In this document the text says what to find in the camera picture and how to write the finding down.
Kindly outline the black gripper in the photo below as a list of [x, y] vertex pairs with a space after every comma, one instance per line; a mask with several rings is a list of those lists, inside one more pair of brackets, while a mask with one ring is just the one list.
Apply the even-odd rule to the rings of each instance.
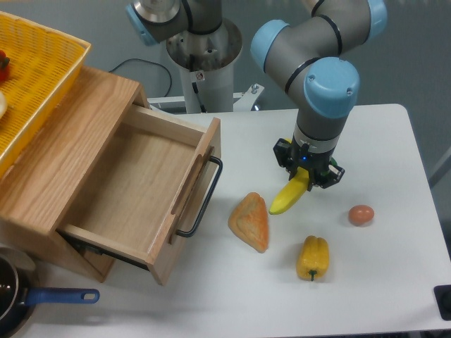
[[[324, 153], [314, 153], [313, 146], [308, 144], [299, 146], [295, 140], [292, 140], [291, 145], [292, 159], [299, 167], [309, 172], [308, 192], [313, 187], [327, 189], [341, 181], [345, 169], [339, 165], [335, 167], [330, 164], [334, 149]], [[297, 174], [297, 168], [286, 168], [286, 171], [289, 175], [288, 180], [291, 180]]]

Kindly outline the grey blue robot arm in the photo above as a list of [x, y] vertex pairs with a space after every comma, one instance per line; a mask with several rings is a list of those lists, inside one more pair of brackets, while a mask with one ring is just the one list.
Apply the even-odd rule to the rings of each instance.
[[[308, 187], [325, 189], [344, 175], [333, 152], [360, 87], [359, 73], [341, 55], [382, 33], [388, 14], [383, 1], [308, 1], [307, 8], [310, 19], [298, 26], [262, 25], [250, 51], [298, 108], [292, 139], [274, 146], [278, 164], [290, 175], [305, 169]], [[220, 1], [134, 1], [125, 11], [145, 45], [165, 43], [188, 113], [233, 107], [233, 64], [243, 43]]]

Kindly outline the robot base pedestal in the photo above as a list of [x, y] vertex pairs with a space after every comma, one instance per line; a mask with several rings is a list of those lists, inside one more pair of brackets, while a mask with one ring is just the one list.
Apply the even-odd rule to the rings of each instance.
[[232, 111], [234, 64], [242, 51], [232, 21], [224, 18], [207, 35], [181, 32], [166, 41], [166, 50], [178, 67], [188, 114]]

